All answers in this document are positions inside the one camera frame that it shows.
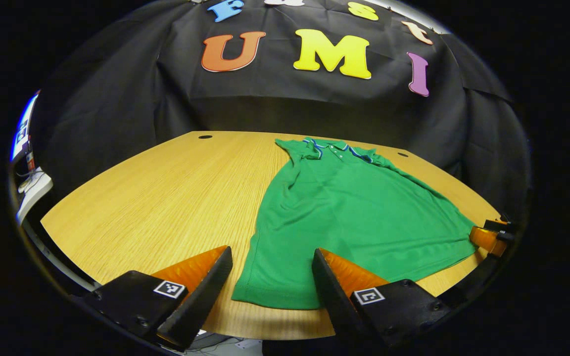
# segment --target wood grain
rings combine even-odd
[[[206,134],[212,138],[198,138]],[[263,340],[333,335],[325,310],[289,311],[231,300],[263,194],[289,160],[274,143],[276,138],[301,140],[305,136],[187,133],[102,172],[61,200],[41,223],[57,246],[102,284],[128,270],[154,273],[230,245],[233,270],[202,329]],[[477,225],[500,216],[481,196],[408,151],[345,142],[377,148],[378,154],[398,168],[444,194]],[[439,295],[473,270],[485,254],[478,251],[418,284]]]

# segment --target foam letter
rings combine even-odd
[[[412,61],[412,81],[408,85],[410,91],[415,92],[422,96],[428,96],[428,88],[426,88],[426,67],[428,62],[420,56],[406,52],[410,61]]]
[[[427,39],[424,35],[426,34],[426,32],[422,29],[420,29],[417,25],[415,25],[412,22],[405,22],[402,21],[402,23],[404,25],[408,26],[408,29],[410,30],[410,33],[412,34],[412,36],[415,36],[419,41],[426,43],[428,45],[432,45],[432,41],[430,41],[429,39]]]
[[[217,18],[215,18],[215,22],[221,22],[226,18],[240,13],[242,7],[243,1],[241,0],[226,0],[209,7],[208,10],[212,10],[216,14]]]
[[[344,65],[340,72],[351,77],[370,79],[371,72],[366,68],[366,47],[369,41],[356,36],[344,36],[337,45],[331,44],[329,39],[319,30],[297,30],[301,36],[300,59],[294,62],[298,70],[319,70],[321,65],[316,62],[316,54],[325,68],[333,72],[344,58]]]
[[[375,10],[372,7],[358,4],[357,2],[348,2],[349,11],[355,16],[360,16],[368,18],[369,20],[377,21],[378,16],[375,14]]]
[[[226,42],[233,38],[232,35],[221,35],[207,38],[204,43],[206,49],[201,57],[201,66],[205,70],[211,72],[228,72],[230,70],[237,70],[249,65],[255,56],[258,49],[258,40],[265,36],[265,32],[254,31],[245,32],[239,37],[244,39],[243,49],[241,54],[235,59],[224,59],[224,48]]]

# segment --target yellow letter m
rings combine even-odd
[[[300,59],[294,62],[294,68],[299,70],[319,70],[321,65],[316,62],[316,54],[325,68],[333,72],[344,58],[340,72],[350,77],[370,79],[371,72],[366,68],[366,47],[369,41],[356,36],[344,36],[337,45],[319,30],[297,30],[301,36]]]

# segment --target black fabric backdrop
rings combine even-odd
[[[0,355],[154,354],[54,291],[16,236],[6,195],[10,143],[29,97],[74,49],[145,2],[0,1]],[[522,103],[536,193],[527,233],[497,281],[403,354],[570,355],[570,3],[411,4],[469,43]],[[283,355],[310,349],[281,348]]]
[[[409,18],[371,3],[378,21],[346,0],[267,6],[246,0],[222,22],[214,2],[153,2],[109,25],[76,50],[41,88],[30,125],[35,158],[57,199],[145,149],[188,131],[263,131],[336,137],[404,148],[445,169],[509,219],[523,216],[531,185],[527,139],[511,97],[489,68],[451,34],[421,25],[434,45],[403,25]],[[367,39],[372,78],[324,67],[296,70],[298,29],[335,45]],[[263,31],[254,61],[231,72],[201,67],[203,41]],[[407,52],[425,58],[428,97],[408,89]]]

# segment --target white desk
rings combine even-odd
[[[43,172],[41,167],[37,167],[36,172],[30,176],[29,180],[30,182],[27,183],[27,191],[25,192],[19,211],[16,213],[16,221],[19,225],[21,225],[23,219],[25,219],[30,208],[54,186],[54,184],[52,184],[52,178]]]

